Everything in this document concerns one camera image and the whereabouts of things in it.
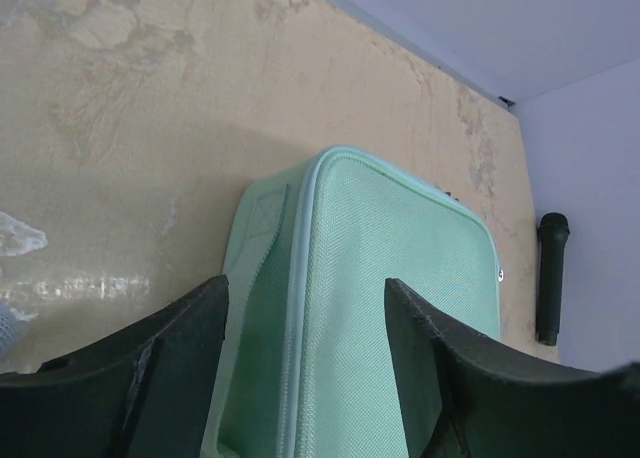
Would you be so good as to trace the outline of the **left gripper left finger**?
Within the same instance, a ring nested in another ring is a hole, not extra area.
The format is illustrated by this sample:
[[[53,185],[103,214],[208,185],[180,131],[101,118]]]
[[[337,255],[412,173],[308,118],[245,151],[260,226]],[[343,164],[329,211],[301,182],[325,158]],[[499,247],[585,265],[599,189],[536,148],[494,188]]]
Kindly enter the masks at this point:
[[[216,276],[31,374],[1,377],[4,457],[197,457],[229,305]]]

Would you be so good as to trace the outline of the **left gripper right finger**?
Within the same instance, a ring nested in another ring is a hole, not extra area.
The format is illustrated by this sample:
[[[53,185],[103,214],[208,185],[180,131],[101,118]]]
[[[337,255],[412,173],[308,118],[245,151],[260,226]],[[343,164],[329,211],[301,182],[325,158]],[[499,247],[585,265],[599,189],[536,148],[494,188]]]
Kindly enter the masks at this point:
[[[384,305],[410,456],[638,456],[638,364],[597,373],[536,358],[398,279]]]

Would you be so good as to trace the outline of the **mint green medicine case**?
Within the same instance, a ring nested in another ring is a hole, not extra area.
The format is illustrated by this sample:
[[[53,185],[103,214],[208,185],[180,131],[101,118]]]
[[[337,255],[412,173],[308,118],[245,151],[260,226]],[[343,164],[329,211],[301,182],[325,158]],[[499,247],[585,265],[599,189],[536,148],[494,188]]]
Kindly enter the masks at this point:
[[[389,278],[500,335],[501,267],[484,222],[353,148],[251,184],[223,271],[229,311],[205,457],[405,456]]]

